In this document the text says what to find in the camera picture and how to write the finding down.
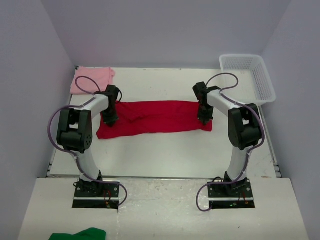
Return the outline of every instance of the green fabric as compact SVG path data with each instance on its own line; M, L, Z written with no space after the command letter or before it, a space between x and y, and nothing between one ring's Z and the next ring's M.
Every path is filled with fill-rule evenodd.
M75 235L54 233L49 240L106 240L107 233L101 229L89 228Z

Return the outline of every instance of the folded pink towel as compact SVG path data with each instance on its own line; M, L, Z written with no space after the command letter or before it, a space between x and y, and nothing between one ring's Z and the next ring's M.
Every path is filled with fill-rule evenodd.
M98 84L101 91L105 91L107 86L113 83L113 78L115 75L116 72L111 67L87 68L84 66L79 66L79 68L75 71L75 75L71 84L70 93L86 94L76 86L75 80L79 76L85 76L93 79ZM79 78L77 80L77 83L79 87L90 93L95 93L96 91L98 91L97 86L92 81L84 77Z

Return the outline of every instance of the red cloth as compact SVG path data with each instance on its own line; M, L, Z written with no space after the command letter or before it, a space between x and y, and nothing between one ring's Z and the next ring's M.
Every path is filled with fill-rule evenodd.
M197 118L197 102L190 101L138 101L119 102L119 119L110 127L101 117L96 132L99 139L113 139L145 133L177 133L201 129L210 132L212 121L203 125Z

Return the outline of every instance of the white plastic basket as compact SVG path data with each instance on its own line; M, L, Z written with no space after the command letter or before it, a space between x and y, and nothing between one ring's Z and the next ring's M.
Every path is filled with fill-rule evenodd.
M239 79L236 88L225 90L225 94L238 102L254 103L259 106L274 102L276 93L266 64L261 56L250 54L226 54L220 56L223 73L235 74ZM225 75L223 87L234 85L236 80Z

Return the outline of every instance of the white table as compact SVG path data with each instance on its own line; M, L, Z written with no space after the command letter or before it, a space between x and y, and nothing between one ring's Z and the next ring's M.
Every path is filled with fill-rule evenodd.
M72 209L74 179L36 181L19 240L48 240L52 233L88 228L108 240L307 240L291 182L252 177L256 208L200 212L196 193L205 179L121 179L129 196L119 209ZM200 195L208 207L207 191Z
M114 84L123 93L123 102L182 100L196 102L192 87L206 82L220 70L114 68ZM239 73L241 84L229 92L231 97L252 93L246 85L245 72ZM217 78L210 85L234 84L234 79ZM89 95L74 95L71 104L86 102ZM96 165L103 176L149 178L214 178L224 176L231 160L232 145L228 138L228 119L214 110L213 130L179 133L155 133L99 140L94 134L91 145ZM100 125L100 116L92 121L93 132ZM248 166L249 178L275 178L274 160L266 141L253 151ZM79 171L69 154L57 151L51 176L78 176Z

